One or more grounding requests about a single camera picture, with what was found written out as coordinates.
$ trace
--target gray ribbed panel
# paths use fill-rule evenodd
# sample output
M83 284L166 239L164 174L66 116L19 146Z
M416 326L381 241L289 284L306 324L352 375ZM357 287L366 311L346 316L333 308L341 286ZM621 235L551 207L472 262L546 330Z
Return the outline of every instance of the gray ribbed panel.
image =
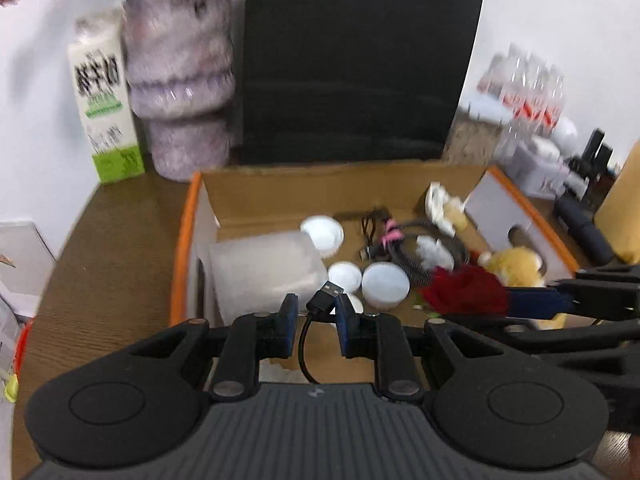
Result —
M314 395L318 389L319 396ZM542 473L485 466L451 449L415 406L368 384L264 384L213 406L198 431L145 465L82 471L47 462L30 480L603 480L585 463Z

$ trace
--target yellow plush toy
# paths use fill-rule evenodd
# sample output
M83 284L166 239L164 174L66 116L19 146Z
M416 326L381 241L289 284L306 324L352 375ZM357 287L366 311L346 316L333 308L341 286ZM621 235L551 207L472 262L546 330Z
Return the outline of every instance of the yellow plush toy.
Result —
M542 258L526 247L512 247L499 253L482 253L478 265L495 274L504 286L545 286L540 273Z

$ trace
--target brown table surface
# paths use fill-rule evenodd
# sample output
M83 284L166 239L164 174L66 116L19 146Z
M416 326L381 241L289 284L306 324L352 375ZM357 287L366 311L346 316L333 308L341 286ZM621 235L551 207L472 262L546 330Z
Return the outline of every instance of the brown table surface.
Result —
M56 265L28 339L14 415L12 478L22 478L40 461L23 419L24 407L39 386L166 327L187 188L148 173L98 188L87 205ZM550 203L535 205L550 218ZM555 221L550 223L560 232ZM586 264L573 241L563 233L561 237L578 262ZM424 316L403 311L402 317ZM337 349L337 342L331 341L335 331L329 328L315 328L315 336L310 332L309 358L327 346ZM363 369L345 362L344 373L350 368ZM322 370L316 371L322 380ZM368 372L350 380L370 378ZM628 478L625 456L625 438L608 434L597 463L622 480Z

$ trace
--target green and white carton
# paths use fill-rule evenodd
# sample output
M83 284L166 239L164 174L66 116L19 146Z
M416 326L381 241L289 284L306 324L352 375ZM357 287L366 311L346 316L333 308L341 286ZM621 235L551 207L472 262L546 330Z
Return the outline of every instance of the green and white carton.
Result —
M122 56L122 8L76 22L78 38L68 46L82 127L91 142L101 183L145 172L136 137Z

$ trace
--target red cloth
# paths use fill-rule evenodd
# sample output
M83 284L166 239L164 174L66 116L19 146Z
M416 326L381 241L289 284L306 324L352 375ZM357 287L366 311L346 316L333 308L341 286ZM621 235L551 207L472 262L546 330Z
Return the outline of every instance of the red cloth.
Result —
M507 289L482 267L462 266L455 272L437 267L422 297L440 314L498 314L509 308Z

